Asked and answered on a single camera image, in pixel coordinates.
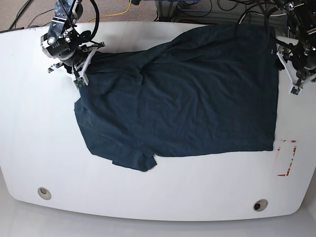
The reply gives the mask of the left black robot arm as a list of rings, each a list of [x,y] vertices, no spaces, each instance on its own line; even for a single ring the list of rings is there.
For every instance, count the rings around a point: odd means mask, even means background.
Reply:
[[[279,10],[287,16],[287,26],[298,40],[296,45],[281,43],[282,57],[296,70],[296,76],[305,81],[316,73],[316,2],[314,0],[276,0]]]

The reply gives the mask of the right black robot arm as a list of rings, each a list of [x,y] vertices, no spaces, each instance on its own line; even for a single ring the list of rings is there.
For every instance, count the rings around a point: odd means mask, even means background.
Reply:
[[[82,16],[83,7],[80,0],[58,0],[53,11],[54,17],[48,32],[40,38],[40,45],[47,57],[59,59],[60,65],[70,74],[73,65],[82,60],[79,45],[83,40],[74,31],[74,26]]]

